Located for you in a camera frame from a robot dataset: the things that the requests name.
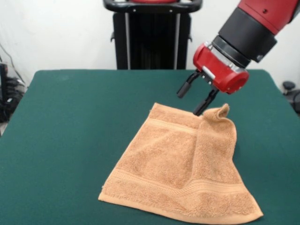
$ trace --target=black cable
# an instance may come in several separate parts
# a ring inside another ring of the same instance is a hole
[[[23,83],[25,83],[25,81],[23,80],[23,78],[21,77],[21,75],[19,74],[19,72],[18,72],[18,71],[16,70],[16,68],[15,68],[13,58],[12,58],[11,55],[5,50],[5,48],[3,47],[3,45],[1,44],[1,42],[0,42],[0,47],[1,47],[1,49],[4,51],[4,53],[9,57],[11,66],[12,66],[12,68],[14,69],[15,73],[18,75],[18,77],[21,79],[21,81],[22,81]]]

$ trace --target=black stand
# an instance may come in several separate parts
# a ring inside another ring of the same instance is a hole
[[[143,4],[104,1],[113,15],[117,69],[185,69],[191,18],[202,0]]]

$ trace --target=green table surface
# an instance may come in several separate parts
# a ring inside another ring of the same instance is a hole
[[[39,71],[0,139],[0,225],[182,225],[98,201],[101,186],[154,102],[192,111],[209,92],[191,71]],[[300,224],[300,119],[270,75],[250,71],[239,92],[220,93],[238,140],[234,162],[264,217]]]

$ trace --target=green tablecloth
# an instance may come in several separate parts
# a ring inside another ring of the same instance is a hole
[[[229,103],[234,162],[264,217],[299,224],[300,120],[264,71],[250,71]],[[190,71],[40,71],[0,140],[0,224],[184,224],[97,200],[101,186],[154,102],[192,111],[208,94]]]

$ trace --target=black cylindrical joint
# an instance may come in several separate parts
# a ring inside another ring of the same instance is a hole
[[[240,8],[234,10],[219,36],[245,58],[256,62],[262,60],[277,42],[271,31]]]
[[[225,42],[220,36],[215,37],[212,41],[212,45],[225,57],[230,59],[231,62],[241,68],[246,68],[251,62],[250,59],[246,58],[242,53],[231,47],[231,45]]]

